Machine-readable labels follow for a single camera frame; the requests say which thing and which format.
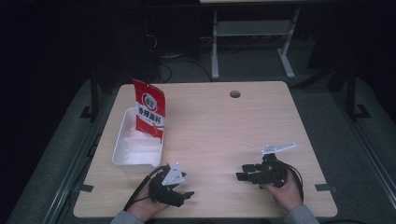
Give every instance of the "human hand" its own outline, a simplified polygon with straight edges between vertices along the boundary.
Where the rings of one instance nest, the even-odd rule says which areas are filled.
[[[274,200],[288,212],[303,204],[297,183],[290,170],[288,170],[286,183],[282,188],[270,184],[261,185],[261,187],[267,189],[273,195]]]
[[[166,203],[154,202],[150,199],[149,182],[136,195],[135,203],[132,203],[127,210],[127,212],[131,213],[143,222],[146,222],[155,214],[169,206]]]

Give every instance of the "table top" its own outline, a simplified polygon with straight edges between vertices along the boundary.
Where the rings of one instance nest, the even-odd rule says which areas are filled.
[[[333,217],[337,208],[304,125],[283,82],[156,84],[166,98],[162,164],[178,161],[187,173],[176,191],[195,191],[181,207],[156,217],[283,217],[285,211],[264,189],[237,181],[241,165],[262,162],[266,145],[296,143],[276,153],[301,173],[304,203],[317,217]],[[241,96],[233,98],[231,91]],[[134,86],[120,88],[74,208],[77,217],[114,217],[147,174],[125,174],[112,154],[125,111],[134,107]]]

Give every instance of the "red package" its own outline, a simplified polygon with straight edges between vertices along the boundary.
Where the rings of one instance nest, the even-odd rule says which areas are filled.
[[[136,95],[136,129],[163,140],[165,96],[163,91],[143,81],[133,79]]]

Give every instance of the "gray sleeve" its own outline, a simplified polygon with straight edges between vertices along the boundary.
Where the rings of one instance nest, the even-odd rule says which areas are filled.
[[[311,210],[305,205],[300,206],[289,211],[285,216],[286,224],[319,224],[318,220],[312,214]]]
[[[144,224],[134,215],[127,213],[125,211],[120,211],[114,219],[111,221],[111,224]]]

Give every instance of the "white tray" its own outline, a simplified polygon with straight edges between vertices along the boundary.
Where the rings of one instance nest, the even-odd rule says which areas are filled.
[[[126,110],[114,148],[113,163],[126,173],[150,173],[160,165],[163,142],[136,129],[135,107]]]

